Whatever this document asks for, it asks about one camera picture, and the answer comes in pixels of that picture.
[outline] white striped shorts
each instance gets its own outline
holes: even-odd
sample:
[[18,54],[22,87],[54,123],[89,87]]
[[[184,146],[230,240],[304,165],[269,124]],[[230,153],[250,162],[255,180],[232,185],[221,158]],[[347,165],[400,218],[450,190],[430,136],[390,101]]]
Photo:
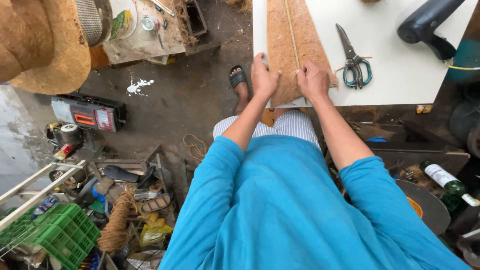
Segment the white striped shorts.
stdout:
[[[238,118],[238,116],[228,117],[220,121],[213,128],[213,139],[222,135],[227,128]],[[300,110],[289,110],[280,115],[275,121],[273,127],[269,127],[264,123],[259,122],[252,138],[264,135],[288,135],[307,140],[315,144],[319,149],[317,135],[313,130],[312,121],[310,118]]]

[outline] blue shirt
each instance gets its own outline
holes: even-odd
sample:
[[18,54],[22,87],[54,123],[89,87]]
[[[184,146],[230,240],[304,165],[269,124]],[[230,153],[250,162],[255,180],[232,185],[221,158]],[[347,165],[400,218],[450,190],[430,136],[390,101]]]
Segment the blue shirt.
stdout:
[[217,137],[195,170],[160,269],[470,269],[428,229],[379,157],[340,177],[311,142]]

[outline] hair dryer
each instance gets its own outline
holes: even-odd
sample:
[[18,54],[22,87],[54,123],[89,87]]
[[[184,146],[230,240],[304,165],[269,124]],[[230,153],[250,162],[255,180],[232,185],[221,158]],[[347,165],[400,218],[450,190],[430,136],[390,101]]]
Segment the hair dryer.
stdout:
[[397,29],[398,36],[405,42],[420,41],[430,47],[438,59],[448,60],[456,55],[456,49],[445,39],[433,32],[465,0],[428,0],[410,15]]

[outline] person's left hand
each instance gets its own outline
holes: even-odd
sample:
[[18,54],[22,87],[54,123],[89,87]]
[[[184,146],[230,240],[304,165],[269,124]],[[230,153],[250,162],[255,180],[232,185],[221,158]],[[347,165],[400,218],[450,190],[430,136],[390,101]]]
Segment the person's left hand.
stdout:
[[268,65],[262,62],[264,53],[261,52],[255,56],[252,65],[252,83],[253,96],[269,100],[275,93],[280,78],[280,71],[270,73]]

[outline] toolbox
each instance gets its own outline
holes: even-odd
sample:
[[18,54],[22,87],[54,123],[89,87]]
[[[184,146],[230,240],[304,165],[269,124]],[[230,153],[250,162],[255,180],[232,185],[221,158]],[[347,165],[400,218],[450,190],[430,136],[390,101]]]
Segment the toolbox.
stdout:
[[126,123],[125,103],[80,93],[52,96],[52,108],[59,121],[117,132]]

